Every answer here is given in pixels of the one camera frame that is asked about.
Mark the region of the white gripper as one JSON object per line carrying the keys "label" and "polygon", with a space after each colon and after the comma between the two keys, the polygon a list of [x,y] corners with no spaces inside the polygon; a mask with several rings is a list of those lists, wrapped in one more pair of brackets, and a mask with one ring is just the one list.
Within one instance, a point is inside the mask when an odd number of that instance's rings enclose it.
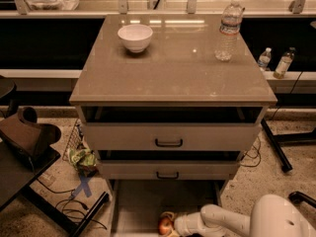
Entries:
{"label": "white gripper", "polygon": [[198,234],[198,225],[200,222],[200,214],[195,213],[176,213],[172,211],[164,211],[160,214],[161,218],[168,218],[174,221],[175,229],[171,229],[166,237],[181,237]]}

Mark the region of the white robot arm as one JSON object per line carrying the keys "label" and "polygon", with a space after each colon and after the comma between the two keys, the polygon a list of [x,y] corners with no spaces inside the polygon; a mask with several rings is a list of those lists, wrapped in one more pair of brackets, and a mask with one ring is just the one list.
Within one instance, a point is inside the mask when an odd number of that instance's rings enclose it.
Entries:
{"label": "white robot arm", "polygon": [[199,212],[160,215],[160,237],[224,237],[228,229],[240,237],[316,237],[316,229],[287,199],[276,195],[260,197],[251,215],[226,210],[216,204]]}

